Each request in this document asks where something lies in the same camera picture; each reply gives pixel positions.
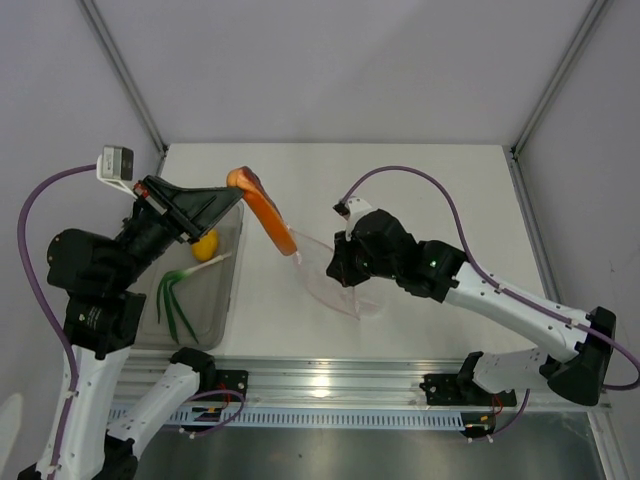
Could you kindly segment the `clear zip top bag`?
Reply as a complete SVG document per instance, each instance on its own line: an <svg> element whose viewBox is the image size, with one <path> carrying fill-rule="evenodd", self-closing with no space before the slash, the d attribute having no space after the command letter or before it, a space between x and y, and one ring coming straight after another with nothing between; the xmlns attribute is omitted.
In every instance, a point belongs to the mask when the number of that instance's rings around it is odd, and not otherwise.
<svg viewBox="0 0 640 480"><path fill-rule="evenodd" d="M375 318L385 309L385 299L375 285L344 287L326 274L334 250L319 240L289 229L295 243L294 275L306 291L323 306L357 320Z"/></svg>

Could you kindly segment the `orange papaya slice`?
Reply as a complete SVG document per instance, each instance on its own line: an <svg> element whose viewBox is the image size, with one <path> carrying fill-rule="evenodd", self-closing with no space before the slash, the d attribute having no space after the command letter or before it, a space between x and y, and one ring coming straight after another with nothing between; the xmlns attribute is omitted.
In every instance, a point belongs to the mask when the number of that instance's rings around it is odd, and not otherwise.
<svg viewBox="0 0 640 480"><path fill-rule="evenodd" d="M243 192L243 200L283 256L291 256L297 252L294 237L283 216L266 192L259 177L248 166L230 171L226 184L228 187L239 188Z"/></svg>

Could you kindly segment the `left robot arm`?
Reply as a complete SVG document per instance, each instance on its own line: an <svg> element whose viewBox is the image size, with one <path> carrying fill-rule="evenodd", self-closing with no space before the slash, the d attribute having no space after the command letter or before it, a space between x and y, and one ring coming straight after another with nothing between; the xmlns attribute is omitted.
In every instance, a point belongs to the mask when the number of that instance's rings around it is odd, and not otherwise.
<svg viewBox="0 0 640 480"><path fill-rule="evenodd" d="M45 450L24 479L131 479L182 404L242 398L221 387L211 355L184 347L124 417L110 419L146 302L131 286L172 244L200 240L243 196L236 187L187 189L156 176L133 194L132 214L115 238L67 229L48 247L47 281L68 296L64 320L53 322L67 366Z"/></svg>

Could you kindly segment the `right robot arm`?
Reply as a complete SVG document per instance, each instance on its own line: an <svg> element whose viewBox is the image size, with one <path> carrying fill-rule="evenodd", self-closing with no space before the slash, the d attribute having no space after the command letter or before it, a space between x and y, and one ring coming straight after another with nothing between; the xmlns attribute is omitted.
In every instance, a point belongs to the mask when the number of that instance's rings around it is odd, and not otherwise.
<svg viewBox="0 0 640 480"><path fill-rule="evenodd" d="M335 208L346 227L334 236L326 274L341 286L389 279L412 296L480 314L534 343L504 355L469 354L456 380L464 401L546 385L575 404L598 404L612 356L613 312L573 309L482 275L467 253L438 240L416 241L397 218L368 203Z"/></svg>

